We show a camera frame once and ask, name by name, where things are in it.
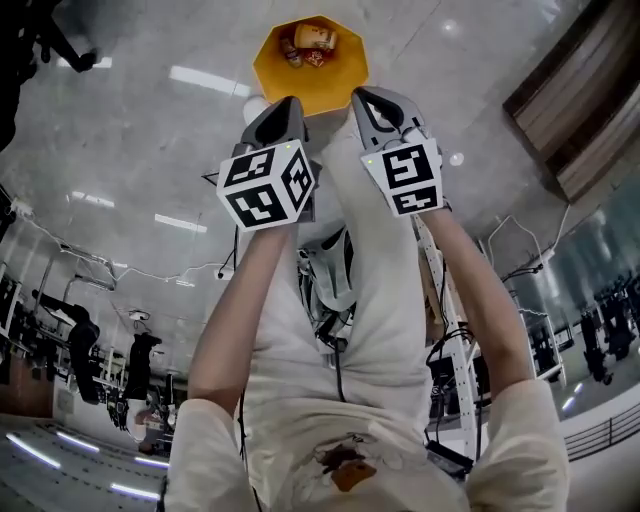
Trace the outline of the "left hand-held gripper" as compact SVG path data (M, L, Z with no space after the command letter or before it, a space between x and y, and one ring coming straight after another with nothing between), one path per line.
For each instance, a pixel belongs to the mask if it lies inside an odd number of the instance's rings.
M313 222L319 172L304 151L307 127L300 99L246 102L243 118L240 142L262 149L223 161L215 177L216 194L236 226L248 233ZM267 147L282 136L285 142Z

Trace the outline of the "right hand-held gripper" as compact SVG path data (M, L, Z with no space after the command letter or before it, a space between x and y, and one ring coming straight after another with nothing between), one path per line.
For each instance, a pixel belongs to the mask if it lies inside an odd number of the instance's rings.
M386 88L355 88L351 106L365 150L364 169L381 192L394 217L419 214L445 206L442 186L442 155L437 147L403 147L401 138L383 149L385 130L380 116L400 134L424 126L417 105L408 97Z

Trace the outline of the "person's right hand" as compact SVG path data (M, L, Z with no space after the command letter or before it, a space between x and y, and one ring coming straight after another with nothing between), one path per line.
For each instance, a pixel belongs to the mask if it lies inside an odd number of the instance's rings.
M424 126L407 128L401 136L402 146L422 146L425 149L437 147L436 140Z

